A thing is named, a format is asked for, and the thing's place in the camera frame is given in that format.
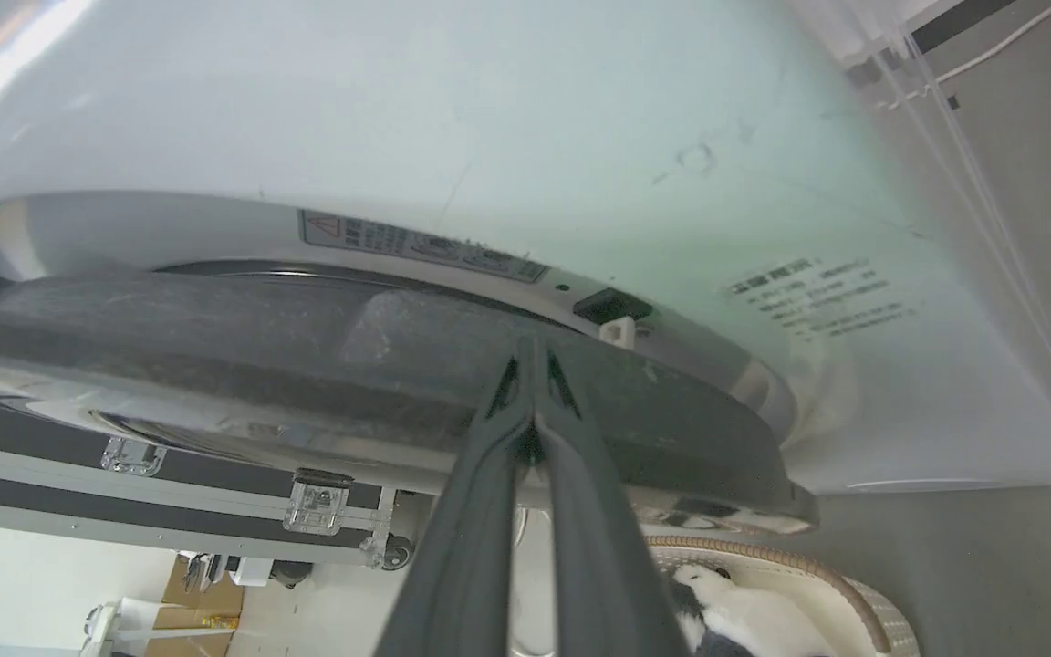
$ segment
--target caster wheel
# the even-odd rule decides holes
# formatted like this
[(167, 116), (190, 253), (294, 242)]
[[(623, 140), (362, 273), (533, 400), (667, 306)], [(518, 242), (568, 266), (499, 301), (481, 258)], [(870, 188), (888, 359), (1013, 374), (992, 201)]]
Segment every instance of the caster wheel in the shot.
[(313, 569), (313, 564), (301, 561), (274, 561), (274, 566), (270, 569), (270, 577), (288, 590), (292, 590), (303, 579), (308, 578)]
[(399, 571), (408, 566), (414, 553), (416, 553), (416, 549), (413, 548), (412, 541), (405, 539), (404, 536), (389, 534), (388, 548), (384, 550), (384, 566), (380, 566), (380, 569)]

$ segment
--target basket rim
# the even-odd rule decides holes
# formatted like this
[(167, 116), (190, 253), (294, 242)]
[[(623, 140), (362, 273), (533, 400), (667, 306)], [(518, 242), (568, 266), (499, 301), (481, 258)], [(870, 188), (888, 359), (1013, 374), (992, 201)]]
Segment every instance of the basket rim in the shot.
[(891, 652), (892, 646), (887, 631), (885, 631), (882, 621), (879, 619), (879, 615), (875, 614), (873, 607), (870, 605), (865, 596), (862, 595), (858, 588), (854, 588), (852, 583), (840, 575), (838, 571), (828, 569), (828, 567), (812, 560), (812, 558), (802, 557), (800, 554), (785, 552), (784, 550), (765, 548), (762, 545), (706, 539), (706, 537), (698, 536), (646, 536), (646, 545), (654, 549), (705, 550), (706, 552), (733, 554), (736, 557), (754, 557), (759, 558), (759, 560), (789, 567), (789, 569), (802, 571), (806, 575), (820, 578), (822, 581), (833, 587), (850, 603), (856, 614), (859, 615), (859, 619), (862, 620), (862, 624), (867, 628), (867, 633), (870, 635), (870, 643), (873, 644), (874, 651), (880, 654), (889, 654)]

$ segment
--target black port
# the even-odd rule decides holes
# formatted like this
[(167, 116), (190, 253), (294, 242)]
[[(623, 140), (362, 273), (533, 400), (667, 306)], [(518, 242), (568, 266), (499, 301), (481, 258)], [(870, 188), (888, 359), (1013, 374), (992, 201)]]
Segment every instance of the black port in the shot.
[(575, 304), (575, 314), (595, 324), (606, 324), (620, 316), (631, 316), (638, 321), (652, 313), (652, 304), (639, 301), (631, 294), (622, 294), (616, 288), (600, 290)]

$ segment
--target white plastic clip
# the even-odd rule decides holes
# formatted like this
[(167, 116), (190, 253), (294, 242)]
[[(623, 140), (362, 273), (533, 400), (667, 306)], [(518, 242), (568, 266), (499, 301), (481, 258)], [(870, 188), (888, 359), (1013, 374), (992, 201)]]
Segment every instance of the white plastic clip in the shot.
[(617, 348), (635, 350), (635, 320), (620, 316), (599, 326), (599, 340)]

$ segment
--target white wall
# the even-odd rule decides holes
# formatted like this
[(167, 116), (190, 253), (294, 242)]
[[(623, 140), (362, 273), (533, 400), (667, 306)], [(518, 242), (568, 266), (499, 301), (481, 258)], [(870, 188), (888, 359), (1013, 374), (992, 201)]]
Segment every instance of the white wall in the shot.
[(159, 601), (172, 560), (172, 550), (0, 529), (0, 645), (80, 648), (94, 607)]

